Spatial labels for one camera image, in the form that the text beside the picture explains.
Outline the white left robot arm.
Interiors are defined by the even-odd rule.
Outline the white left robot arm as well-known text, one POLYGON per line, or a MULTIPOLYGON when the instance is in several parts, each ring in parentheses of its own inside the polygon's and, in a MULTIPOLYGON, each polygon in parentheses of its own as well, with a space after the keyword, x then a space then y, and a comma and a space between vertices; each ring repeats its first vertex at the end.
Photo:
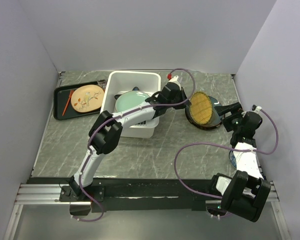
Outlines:
POLYGON ((69 180, 71 195, 78 201, 89 196, 95 172, 103 158, 117 147, 124 129, 156 119, 169 108, 185 109, 189 105, 184 88, 178 80, 171 79, 161 91, 135 107, 115 113, 103 111, 89 131, 86 155, 69 180))

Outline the round woven bamboo mat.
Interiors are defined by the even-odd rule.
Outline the round woven bamboo mat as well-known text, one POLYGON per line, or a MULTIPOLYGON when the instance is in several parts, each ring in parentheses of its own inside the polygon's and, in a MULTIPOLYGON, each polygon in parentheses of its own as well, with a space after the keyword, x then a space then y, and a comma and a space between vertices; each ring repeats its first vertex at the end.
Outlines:
POLYGON ((195 92, 190 98, 191 106, 189 108, 190 116, 196 124, 207 124, 213 115, 213 106, 209 96, 202 92, 195 92))

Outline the mint green flower plate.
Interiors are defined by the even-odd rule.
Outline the mint green flower plate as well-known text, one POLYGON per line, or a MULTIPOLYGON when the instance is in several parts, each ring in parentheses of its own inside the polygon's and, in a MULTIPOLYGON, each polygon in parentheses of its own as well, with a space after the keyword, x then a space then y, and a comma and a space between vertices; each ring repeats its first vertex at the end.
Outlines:
POLYGON ((131 90, 114 96, 116 112, 124 112, 143 103, 150 95, 139 90, 131 90))

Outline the dark blue floral plate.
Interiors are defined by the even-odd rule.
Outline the dark blue floral plate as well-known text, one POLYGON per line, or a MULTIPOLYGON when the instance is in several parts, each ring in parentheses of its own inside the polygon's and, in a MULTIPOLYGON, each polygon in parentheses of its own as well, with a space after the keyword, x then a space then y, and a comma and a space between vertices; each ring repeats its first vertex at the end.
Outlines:
POLYGON ((185 116, 187 118, 187 120, 192 124, 194 125, 195 127, 201 129, 201 130, 213 130, 213 129, 216 129, 218 127, 220 127, 222 125, 222 120, 215 107, 221 107, 222 104, 214 97, 212 96, 209 96, 209 99, 211 101, 211 104, 212 104, 212 117, 211 119, 209 120, 208 123, 206 124, 198 124, 198 123, 195 123, 193 117, 191 116, 190 114, 190 109, 187 107, 185 109, 185 116))

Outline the blue star-shaped dish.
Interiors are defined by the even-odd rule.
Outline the blue star-shaped dish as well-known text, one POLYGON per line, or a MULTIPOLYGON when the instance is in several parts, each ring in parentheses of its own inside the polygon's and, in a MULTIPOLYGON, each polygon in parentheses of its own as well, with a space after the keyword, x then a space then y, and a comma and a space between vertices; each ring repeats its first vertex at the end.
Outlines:
POLYGON ((117 100, 120 96, 122 96, 123 94, 125 94, 125 93, 129 93, 129 92, 132 92, 132 91, 139 91, 140 89, 137 87, 137 86, 135 86, 132 90, 130 90, 130 91, 124 91, 124 92, 121 92, 121 93, 118 93, 118 94, 116 94, 115 96, 114 96, 114 98, 117 100))

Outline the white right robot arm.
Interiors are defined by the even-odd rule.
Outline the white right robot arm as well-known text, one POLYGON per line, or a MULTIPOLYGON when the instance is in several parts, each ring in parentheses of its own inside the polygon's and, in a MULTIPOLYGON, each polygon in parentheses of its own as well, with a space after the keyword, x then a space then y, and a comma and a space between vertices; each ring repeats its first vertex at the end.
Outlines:
POLYGON ((256 130, 263 122, 261 108, 253 106, 243 111, 240 103, 215 107, 227 132, 232 133, 230 156, 235 159, 236 172, 232 178, 217 175, 217 181, 209 186, 209 195, 221 199, 222 210, 256 222, 265 206, 271 184, 264 179, 257 161, 256 130))

